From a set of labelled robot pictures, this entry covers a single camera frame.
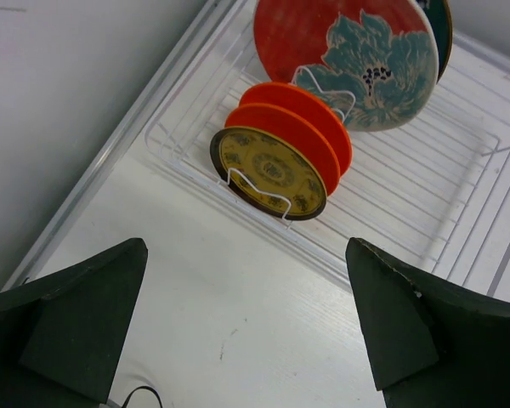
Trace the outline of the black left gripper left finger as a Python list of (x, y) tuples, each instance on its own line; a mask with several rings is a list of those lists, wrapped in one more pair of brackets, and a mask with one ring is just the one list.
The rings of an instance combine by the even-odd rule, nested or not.
[(131, 238), (0, 292), (0, 407), (105, 405), (147, 260)]

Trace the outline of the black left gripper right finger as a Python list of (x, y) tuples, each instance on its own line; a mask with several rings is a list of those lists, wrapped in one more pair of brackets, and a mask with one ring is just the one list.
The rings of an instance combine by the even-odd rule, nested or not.
[(375, 387), (388, 407), (510, 407), (510, 303), (369, 241), (345, 251)]

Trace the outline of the yellow patterned small plate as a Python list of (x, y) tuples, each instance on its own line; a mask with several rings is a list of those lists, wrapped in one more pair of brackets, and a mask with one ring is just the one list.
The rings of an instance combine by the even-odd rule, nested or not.
[(209, 153), (224, 183), (268, 215), (304, 221), (325, 209), (326, 186), (315, 167), (270, 133), (225, 127), (213, 135)]

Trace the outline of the orange plastic plate front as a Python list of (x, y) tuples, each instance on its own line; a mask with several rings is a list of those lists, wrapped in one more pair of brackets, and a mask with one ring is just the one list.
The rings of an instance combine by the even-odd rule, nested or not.
[(338, 187), (337, 155), (323, 134), (300, 115), (277, 105), (248, 103), (227, 116), (224, 126), (255, 128), (270, 133), (298, 150), (322, 177), (328, 195)]

